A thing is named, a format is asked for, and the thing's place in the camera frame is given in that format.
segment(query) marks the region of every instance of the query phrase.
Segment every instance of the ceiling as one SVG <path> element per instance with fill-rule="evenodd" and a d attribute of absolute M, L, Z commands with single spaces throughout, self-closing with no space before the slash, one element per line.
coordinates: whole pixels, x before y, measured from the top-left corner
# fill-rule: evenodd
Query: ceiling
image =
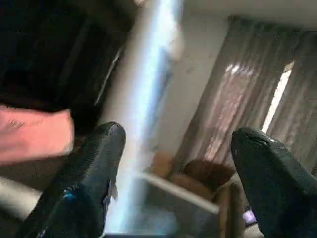
<path fill-rule="evenodd" d="M 185 7 L 317 29 L 317 0 L 185 0 Z"/>

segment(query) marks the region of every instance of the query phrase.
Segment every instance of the window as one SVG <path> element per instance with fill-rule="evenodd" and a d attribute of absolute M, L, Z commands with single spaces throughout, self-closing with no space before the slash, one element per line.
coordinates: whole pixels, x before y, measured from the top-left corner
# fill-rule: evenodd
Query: window
<path fill-rule="evenodd" d="M 280 81 L 277 85 L 277 88 L 274 92 L 274 97 L 272 99 L 271 106 L 269 107 L 268 113 L 266 115 L 266 118 L 265 118 L 265 121 L 264 121 L 264 124 L 262 127 L 262 131 L 264 133 L 267 132 L 269 125 L 272 122 L 272 119 L 273 119 L 273 116 L 276 112 L 277 106 L 278 106 L 279 102 L 281 101 L 283 92 L 284 92 L 285 87 L 287 85 L 288 78 L 292 73 L 293 66 L 294 66 L 294 62 L 286 65 L 286 67 L 284 68 L 284 72 L 283 72 L 283 74 L 280 78 Z"/>

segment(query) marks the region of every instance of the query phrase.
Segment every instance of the pink object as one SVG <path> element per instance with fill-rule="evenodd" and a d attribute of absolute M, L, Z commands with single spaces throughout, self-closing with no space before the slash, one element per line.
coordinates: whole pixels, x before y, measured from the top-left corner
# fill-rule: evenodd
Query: pink object
<path fill-rule="evenodd" d="M 0 165 L 65 155 L 73 140 L 70 110 L 43 113 L 0 106 Z"/>

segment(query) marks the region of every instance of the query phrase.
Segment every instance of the sheer curtain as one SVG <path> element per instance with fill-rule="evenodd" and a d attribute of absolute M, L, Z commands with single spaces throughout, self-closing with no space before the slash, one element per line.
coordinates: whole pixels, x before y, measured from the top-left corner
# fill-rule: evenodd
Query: sheer curtain
<path fill-rule="evenodd" d="M 175 169 L 193 159 L 232 165 L 231 133 L 261 128 L 285 65 L 302 33 L 232 18 L 199 106 L 176 155 Z"/>
<path fill-rule="evenodd" d="M 309 171 L 317 165 L 317 38 L 305 33 L 267 133 L 286 144 Z"/>

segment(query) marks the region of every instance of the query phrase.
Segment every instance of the white wall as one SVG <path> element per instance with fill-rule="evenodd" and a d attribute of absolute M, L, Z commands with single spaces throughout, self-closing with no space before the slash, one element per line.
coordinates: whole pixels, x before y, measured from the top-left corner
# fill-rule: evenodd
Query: white wall
<path fill-rule="evenodd" d="M 177 152 L 228 31 L 225 17 L 186 12 L 185 51 L 174 71 L 158 134 L 160 150 Z"/>

